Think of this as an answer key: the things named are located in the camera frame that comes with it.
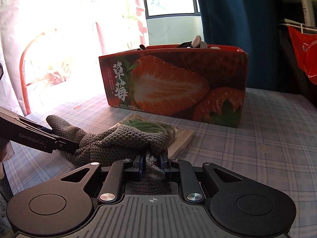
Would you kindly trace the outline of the person's left hand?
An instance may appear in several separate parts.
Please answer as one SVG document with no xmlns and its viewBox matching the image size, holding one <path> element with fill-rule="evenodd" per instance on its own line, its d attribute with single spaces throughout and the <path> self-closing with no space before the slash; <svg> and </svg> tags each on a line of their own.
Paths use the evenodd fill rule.
<svg viewBox="0 0 317 238">
<path fill-rule="evenodd" d="M 0 162 L 3 163 L 14 156 L 11 141 L 0 138 Z"/>
</svg>

